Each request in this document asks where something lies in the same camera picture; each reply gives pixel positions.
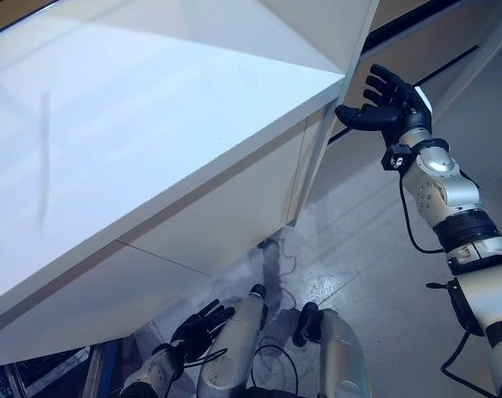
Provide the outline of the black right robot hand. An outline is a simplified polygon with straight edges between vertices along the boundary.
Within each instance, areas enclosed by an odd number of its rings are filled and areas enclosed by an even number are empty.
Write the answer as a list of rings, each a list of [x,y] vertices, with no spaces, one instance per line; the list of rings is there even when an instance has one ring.
[[[341,104],[334,112],[346,127],[360,131],[379,131],[387,146],[413,129],[431,131],[431,111],[414,86],[384,66],[374,64],[365,80],[360,108]]]

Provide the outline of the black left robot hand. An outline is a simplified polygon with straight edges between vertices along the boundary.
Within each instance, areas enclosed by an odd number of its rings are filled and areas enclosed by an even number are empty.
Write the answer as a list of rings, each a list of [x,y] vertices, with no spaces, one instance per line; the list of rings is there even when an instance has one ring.
[[[234,307],[225,307],[218,299],[214,299],[189,316],[177,327],[170,340],[177,358],[184,363],[195,362],[201,358],[235,311]]]

